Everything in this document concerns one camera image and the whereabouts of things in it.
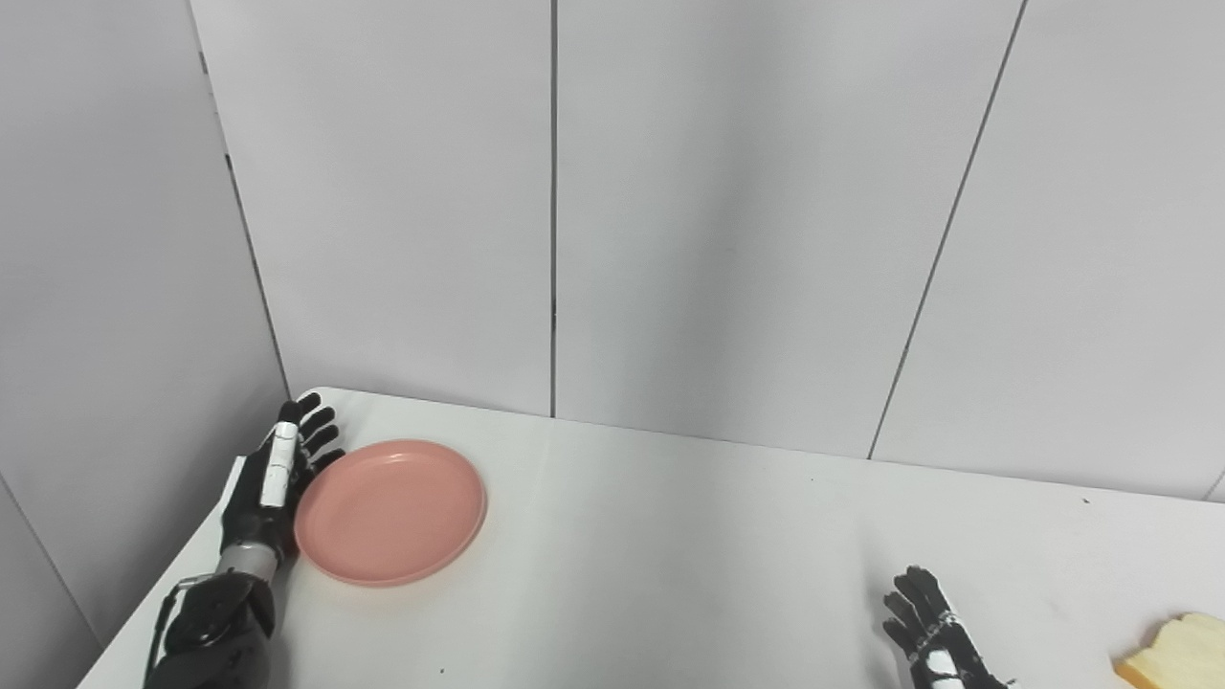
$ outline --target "robotic hand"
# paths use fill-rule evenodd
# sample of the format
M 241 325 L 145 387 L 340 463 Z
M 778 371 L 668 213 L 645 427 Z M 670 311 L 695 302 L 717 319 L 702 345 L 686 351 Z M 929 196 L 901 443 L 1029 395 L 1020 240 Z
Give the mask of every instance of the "robotic hand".
M 970 635 L 927 570 L 909 566 L 884 597 L 884 633 L 907 655 L 915 689 L 1006 689 L 987 672 Z
M 145 689 L 262 689 L 276 612 L 270 586 L 298 552 L 294 515 L 310 482 L 344 450 L 315 455 L 337 439 L 336 412 L 317 394 L 285 402 L 277 424 L 243 462 L 222 514 L 217 570 L 176 584 L 162 603 Z M 183 607 L 165 626 L 180 592 Z M 165 655 L 158 660 L 163 633 Z

